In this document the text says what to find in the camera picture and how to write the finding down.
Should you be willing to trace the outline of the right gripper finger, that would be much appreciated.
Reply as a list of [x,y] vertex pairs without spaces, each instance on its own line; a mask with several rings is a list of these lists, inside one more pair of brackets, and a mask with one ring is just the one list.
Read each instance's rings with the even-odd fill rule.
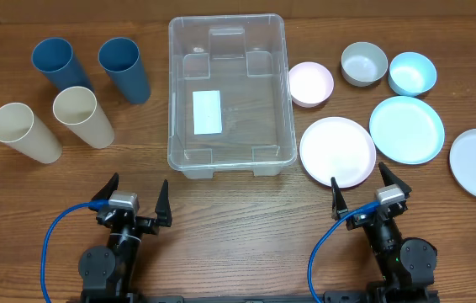
[[381,173],[383,183],[385,186],[389,185],[398,185],[400,189],[402,190],[403,194],[405,196],[409,196],[410,192],[412,191],[412,188],[402,181],[400,178],[398,178],[388,167],[384,162],[380,162],[378,164],[379,171]]
[[332,189],[332,215],[331,217],[338,221],[340,220],[347,212],[348,208],[346,201],[343,198],[342,192],[336,182],[336,178],[331,178],[331,189]]

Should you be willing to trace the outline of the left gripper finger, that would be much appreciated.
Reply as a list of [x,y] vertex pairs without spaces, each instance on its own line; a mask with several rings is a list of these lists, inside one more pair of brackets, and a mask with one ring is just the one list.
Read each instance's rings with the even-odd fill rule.
[[119,174],[114,173],[112,178],[91,198],[91,201],[108,200],[112,193],[118,189],[118,186]]
[[158,226],[171,227],[172,226],[172,211],[169,202],[169,188],[168,181],[165,179],[161,186],[161,191],[156,203],[156,224]]

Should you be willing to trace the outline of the light blue plate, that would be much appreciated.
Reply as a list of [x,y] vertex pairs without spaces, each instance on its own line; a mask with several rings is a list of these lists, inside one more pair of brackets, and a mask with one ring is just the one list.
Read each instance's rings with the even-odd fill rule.
[[376,106],[369,133],[386,157],[408,165],[429,162],[445,141],[440,115],[424,101],[405,96],[387,98]]

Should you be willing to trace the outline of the pink plate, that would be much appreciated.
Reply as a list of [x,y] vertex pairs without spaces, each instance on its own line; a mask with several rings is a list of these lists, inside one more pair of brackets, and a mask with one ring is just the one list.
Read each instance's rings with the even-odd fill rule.
[[343,117],[311,124],[301,137],[299,155],[310,177],[326,186],[334,178],[341,188],[365,181],[376,162],[372,137],[357,122]]

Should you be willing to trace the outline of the cream cup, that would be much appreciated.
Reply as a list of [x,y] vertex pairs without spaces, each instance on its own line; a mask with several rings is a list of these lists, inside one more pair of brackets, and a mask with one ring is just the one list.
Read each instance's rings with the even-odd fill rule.
[[89,88],[75,86],[62,90],[52,109],[55,118],[89,146],[103,149],[113,143],[114,129]]
[[23,103],[0,108],[0,142],[44,164],[62,154],[62,144],[33,110]]

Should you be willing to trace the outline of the light blue bowl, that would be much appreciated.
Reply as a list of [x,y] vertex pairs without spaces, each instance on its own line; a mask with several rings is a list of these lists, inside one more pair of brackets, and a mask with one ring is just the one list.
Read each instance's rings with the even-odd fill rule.
[[421,95],[431,90],[436,80],[435,65],[420,53],[400,53],[389,64],[389,86],[398,95]]

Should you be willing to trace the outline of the grey bowl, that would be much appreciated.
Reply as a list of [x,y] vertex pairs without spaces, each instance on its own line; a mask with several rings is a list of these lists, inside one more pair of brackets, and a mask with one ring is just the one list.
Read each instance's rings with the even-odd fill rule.
[[384,51],[369,42],[350,44],[341,54],[341,72],[356,87],[369,86],[381,79],[389,67]]

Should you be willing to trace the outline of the pink bowl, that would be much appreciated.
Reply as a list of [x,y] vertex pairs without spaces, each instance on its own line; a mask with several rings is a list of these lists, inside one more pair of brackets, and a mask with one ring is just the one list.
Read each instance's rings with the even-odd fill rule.
[[295,65],[288,77],[292,100],[304,108],[312,108],[326,101],[335,87],[331,72],[312,61]]

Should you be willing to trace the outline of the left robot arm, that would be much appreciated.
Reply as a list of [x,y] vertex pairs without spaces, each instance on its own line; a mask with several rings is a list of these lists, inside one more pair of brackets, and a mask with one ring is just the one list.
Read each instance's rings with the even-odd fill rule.
[[161,186],[154,218],[139,215],[138,195],[120,191],[118,186],[116,173],[92,198],[93,203],[102,203],[90,210],[97,213],[97,223],[110,233],[106,245],[91,247],[80,258],[82,302],[146,302],[139,291],[131,288],[142,236],[156,235],[160,228],[172,225],[167,181]]

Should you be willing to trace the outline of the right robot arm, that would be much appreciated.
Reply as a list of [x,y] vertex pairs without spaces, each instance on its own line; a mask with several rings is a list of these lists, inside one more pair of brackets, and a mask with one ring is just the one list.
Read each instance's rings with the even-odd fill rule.
[[395,217],[407,211],[411,187],[398,178],[384,163],[379,163],[384,186],[375,192],[375,202],[368,210],[352,214],[334,178],[332,218],[346,223],[348,230],[362,228],[383,276],[371,282],[354,302],[435,303],[439,294],[428,287],[434,284],[437,250],[419,237],[403,238]]

